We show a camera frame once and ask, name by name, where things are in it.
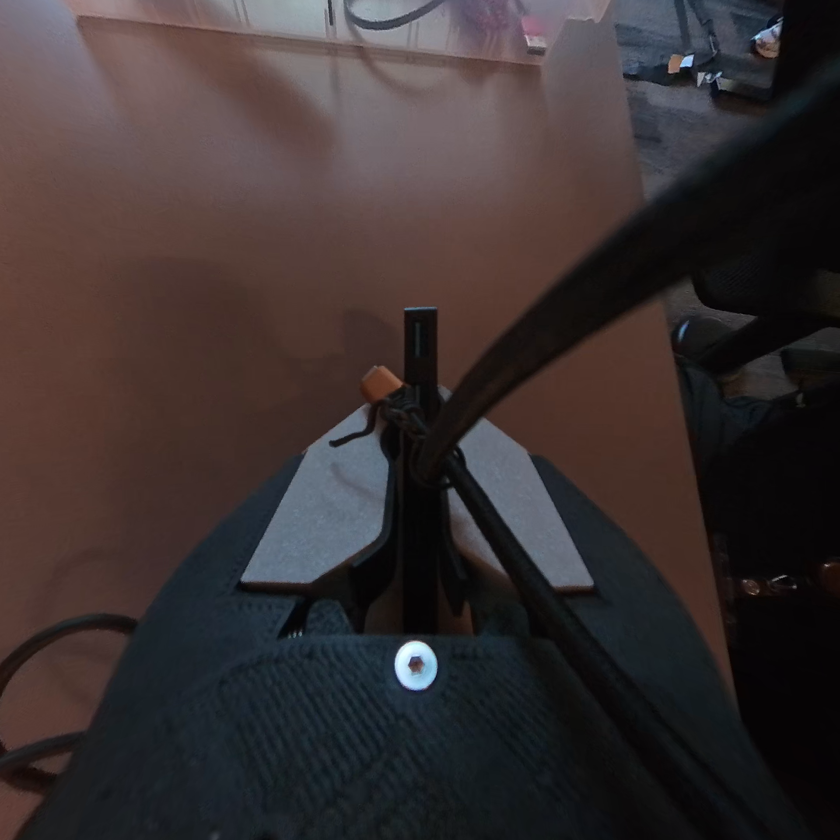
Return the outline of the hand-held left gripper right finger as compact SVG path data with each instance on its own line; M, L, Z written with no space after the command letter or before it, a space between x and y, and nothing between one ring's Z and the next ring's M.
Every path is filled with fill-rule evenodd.
M554 590L563 595L593 593L592 576L529 452L485 418L458 446L469 473ZM459 612L482 589L516 597L508 574L456 490L446 490L445 499L440 575L450 607Z

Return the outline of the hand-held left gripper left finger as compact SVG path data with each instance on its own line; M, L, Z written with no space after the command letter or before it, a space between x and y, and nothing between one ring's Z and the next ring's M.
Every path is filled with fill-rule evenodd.
M384 424L362 406L312 443L240 577L247 592L341 604L355 629L403 630L399 469Z

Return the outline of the dark grey usb hub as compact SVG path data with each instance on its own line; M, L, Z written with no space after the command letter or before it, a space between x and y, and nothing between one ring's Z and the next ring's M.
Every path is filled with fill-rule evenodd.
M436 308L405 309L403 379L427 424L439 405L437 345ZM434 634L438 624L438 495L415 482L414 449L410 438L403 436L403 627L408 634L425 636Z

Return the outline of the clear plastic bin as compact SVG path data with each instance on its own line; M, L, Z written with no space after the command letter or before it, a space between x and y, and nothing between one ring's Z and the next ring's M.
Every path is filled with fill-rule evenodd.
M83 20L189 28L305 46L366 49L383 55L431 56L534 65L572 24L597 24L614 2L522 1L548 40L543 58L483 45L459 22L458 1L69 1Z

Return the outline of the black office chair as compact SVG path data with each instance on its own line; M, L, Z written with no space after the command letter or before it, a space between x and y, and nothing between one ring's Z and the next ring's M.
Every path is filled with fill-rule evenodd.
M838 329L837 257L760 251L696 273L691 282L706 308L751 321L731 329L712 317L687 317L671 333L678 356L718 377L775 352L791 378L838 375L838 350L796 346L823 329Z

